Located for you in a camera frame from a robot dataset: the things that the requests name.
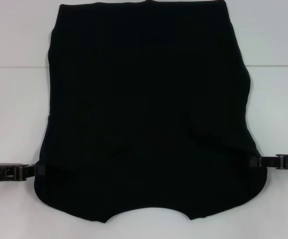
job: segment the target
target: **black fabric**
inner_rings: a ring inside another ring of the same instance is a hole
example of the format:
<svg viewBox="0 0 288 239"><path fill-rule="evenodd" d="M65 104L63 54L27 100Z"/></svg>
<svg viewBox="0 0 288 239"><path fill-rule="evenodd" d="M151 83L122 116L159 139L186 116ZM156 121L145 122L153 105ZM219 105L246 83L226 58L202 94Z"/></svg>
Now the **black fabric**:
<svg viewBox="0 0 288 239"><path fill-rule="evenodd" d="M195 219L263 188L224 1L61 5L48 58L44 203L100 222L146 207Z"/></svg>

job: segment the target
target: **white surface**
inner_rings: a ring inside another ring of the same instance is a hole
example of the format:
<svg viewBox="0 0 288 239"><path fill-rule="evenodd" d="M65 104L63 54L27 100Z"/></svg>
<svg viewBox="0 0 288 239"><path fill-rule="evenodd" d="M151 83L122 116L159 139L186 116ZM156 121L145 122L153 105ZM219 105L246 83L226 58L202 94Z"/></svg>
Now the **white surface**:
<svg viewBox="0 0 288 239"><path fill-rule="evenodd" d="M288 67L249 67L247 124L264 156L288 154Z"/></svg>
<svg viewBox="0 0 288 239"><path fill-rule="evenodd" d="M0 182L0 239L288 239L288 171L269 169L268 177L253 200L205 219L149 208L105 224L42 204L32 179Z"/></svg>
<svg viewBox="0 0 288 239"><path fill-rule="evenodd" d="M46 54L58 6L87 0L0 0L0 162L38 160L48 115ZM226 0L247 65L288 65L288 0ZM249 67L247 123L263 155L288 153L288 67ZM0 239L288 239L288 171L269 169L252 201L190 221L141 209L106 224L40 202L33 179L0 183Z"/></svg>
<svg viewBox="0 0 288 239"><path fill-rule="evenodd" d="M92 2L0 0L0 66L47 66L49 36L59 5ZM288 65L288 0L226 0L226 3L246 65Z"/></svg>

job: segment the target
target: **white backdrop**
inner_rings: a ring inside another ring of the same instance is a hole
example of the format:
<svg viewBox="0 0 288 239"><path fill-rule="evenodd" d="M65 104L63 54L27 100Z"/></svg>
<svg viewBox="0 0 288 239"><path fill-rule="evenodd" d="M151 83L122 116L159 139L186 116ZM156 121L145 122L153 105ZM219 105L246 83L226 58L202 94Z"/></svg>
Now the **white backdrop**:
<svg viewBox="0 0 288 239"><path fill-rule="evenodd" d="M0 0L0 162L38 160L48 115L46 54L62 3L92 0ZM288 153L288 0L226 3L252 77L251 134L262 155ZM172 210L142 209L106 224L89 222L42 204L32 184L0 183L0 239L288 238L288 171L270 169L251 202L193 221Z"/></svg>

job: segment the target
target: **black fabric cover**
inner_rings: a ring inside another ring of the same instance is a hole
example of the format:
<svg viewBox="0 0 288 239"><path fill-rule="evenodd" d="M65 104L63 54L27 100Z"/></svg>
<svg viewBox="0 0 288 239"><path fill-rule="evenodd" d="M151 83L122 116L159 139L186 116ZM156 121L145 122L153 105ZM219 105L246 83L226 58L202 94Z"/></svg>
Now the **black fabric cover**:
<svg viewBox="0 0 288 239"><path fill-rule="evenodd" d="M146 207L195 219L262 190L224 1L61 5L48 58L44 203L100 222Z"/></svg>

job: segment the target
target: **white wall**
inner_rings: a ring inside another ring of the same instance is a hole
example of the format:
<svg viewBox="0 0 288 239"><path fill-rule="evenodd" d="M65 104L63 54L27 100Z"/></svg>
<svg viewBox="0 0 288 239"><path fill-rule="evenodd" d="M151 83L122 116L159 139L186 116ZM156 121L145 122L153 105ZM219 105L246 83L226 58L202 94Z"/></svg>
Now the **white wall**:
<svg viewBox="0 0 288 239"><path fill-rule="evenodd" d="M91 2L0 0L0 162L38 160L48 115L46 54L58 7ZM251 134L262 155L288 154L288 0L226 3L252 77L247 113ZM34 195L32 179L0 183L0 238L284 239L288 172L279 171L269 171L267 188L250 203L198 223L160 209L130 212L108 228L43 205Z"/></svg>

